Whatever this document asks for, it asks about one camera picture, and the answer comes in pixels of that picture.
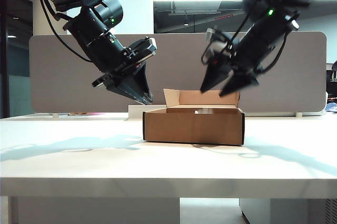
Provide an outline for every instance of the open cardboard box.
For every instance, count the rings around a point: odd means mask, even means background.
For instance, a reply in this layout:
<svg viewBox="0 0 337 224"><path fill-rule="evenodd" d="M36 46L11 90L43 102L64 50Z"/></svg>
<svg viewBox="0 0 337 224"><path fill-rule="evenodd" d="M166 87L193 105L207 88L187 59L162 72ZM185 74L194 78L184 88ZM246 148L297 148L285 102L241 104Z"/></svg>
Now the open cardboard box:
<svg viewBox="0 0 337 224"><path fill-rule="evenodd" d="M219 97L219 91L164 89L167 108L143 113L146 141L196 144L244 144L240 93Z"/></svg>

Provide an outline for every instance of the box flap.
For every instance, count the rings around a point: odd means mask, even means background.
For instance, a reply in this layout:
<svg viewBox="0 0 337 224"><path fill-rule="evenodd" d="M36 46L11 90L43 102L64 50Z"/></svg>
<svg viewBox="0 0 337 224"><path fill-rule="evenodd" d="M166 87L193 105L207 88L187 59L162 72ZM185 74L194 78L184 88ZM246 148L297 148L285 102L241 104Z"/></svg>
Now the box flap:
<svg viewBox="0 0 337 224"><path fill-rule="evenodd" d="M174 107L179 105L180 90L164 89L164 96L167 107Z"/></svg>
<svg viewBox="0 0 337 224"><path fill-rule="evenodd" d="M232 93L223 97L219 90L201 93L198 90L173 90L164 89L167 107L178 105L233 105L238 106L240 93Z"/></svg>

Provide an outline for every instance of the black robotic arm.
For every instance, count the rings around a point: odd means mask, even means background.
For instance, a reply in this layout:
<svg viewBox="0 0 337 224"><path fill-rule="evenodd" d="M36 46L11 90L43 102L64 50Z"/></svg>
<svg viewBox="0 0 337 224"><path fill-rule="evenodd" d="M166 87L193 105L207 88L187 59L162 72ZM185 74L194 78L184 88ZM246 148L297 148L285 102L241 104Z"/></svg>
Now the black robotic arm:
<svg viewBox="0 0 337 224"><path fill-rule="evenodd" d="M150 104L152 95L145 76L145 66L146 60L155 55L156 43L153 38L146 37L124 47L110 32L123 18L123 9L118 0L50 1L57 13L49 0L41 0L46 17L45 6L57 21L61 18L67 20L63 29L71 32L89 59L70 50L87 62L94 63L104 73L92 85L104 85L109 91L141 104ZM81 12L74 18L61 13L75 7L81 7Z"/></svg>
<svg viewBox="0 0 337 224"><path fill-rule="evenodd" d="M220 30L208 29L209 46L202 56L207 65L201 92L205 92L227 80L220 96L248 86L258 85L257 76L267 73L278 61L287 35L299 29L296 19L299 8L308 7L313 0L243 0L246 19L233 37ZM240 40L236 36L250 19L254 24ZM275 60L266 68L261 62L283 39Z"/></svg>

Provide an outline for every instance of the white table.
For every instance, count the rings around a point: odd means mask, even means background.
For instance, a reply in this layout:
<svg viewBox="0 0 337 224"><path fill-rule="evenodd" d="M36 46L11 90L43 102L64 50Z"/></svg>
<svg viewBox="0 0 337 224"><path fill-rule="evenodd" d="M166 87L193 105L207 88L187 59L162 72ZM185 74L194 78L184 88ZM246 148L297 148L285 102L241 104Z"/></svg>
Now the white table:
<svg viewBox="0 0 337 224"><path fill-rule="evenodd" d="M0 120L1 195L337 198L337 115L247 118L243 147L144 142L126 116Z"/></svg>

